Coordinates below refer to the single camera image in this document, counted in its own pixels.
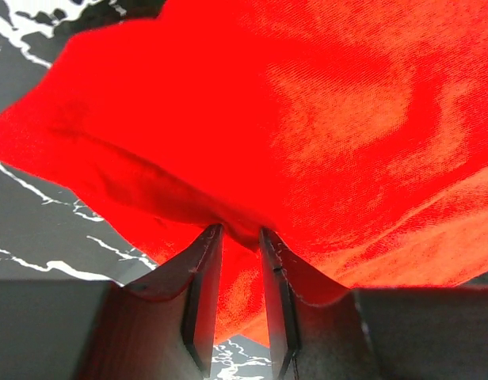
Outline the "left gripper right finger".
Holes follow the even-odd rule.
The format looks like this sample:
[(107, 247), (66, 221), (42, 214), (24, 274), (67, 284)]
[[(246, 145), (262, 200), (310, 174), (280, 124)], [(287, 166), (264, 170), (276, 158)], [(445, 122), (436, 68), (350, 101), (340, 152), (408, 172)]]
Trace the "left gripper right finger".
[(260, 232), (270, 355), (275, 379), (378, 379), (350, 289)]

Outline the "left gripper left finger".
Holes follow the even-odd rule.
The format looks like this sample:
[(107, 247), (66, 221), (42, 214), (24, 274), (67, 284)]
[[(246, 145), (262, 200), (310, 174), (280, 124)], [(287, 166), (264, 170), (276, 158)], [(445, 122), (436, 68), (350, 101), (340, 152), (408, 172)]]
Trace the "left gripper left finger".
[(75, 378), (208, 378), (222, 247), (211, 225), (154, 271), (108, 286)]

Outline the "red t shirt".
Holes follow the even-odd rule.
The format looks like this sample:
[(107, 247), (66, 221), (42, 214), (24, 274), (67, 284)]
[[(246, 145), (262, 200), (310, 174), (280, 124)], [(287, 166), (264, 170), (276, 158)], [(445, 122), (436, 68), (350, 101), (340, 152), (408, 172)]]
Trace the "red t shirt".
[(267, 344), (261, 228), (348, 286), (488, 271), (488, 1), (168, 1), (72, 37), (0, 161), (161, 262), (213, 223), (215, 341)]

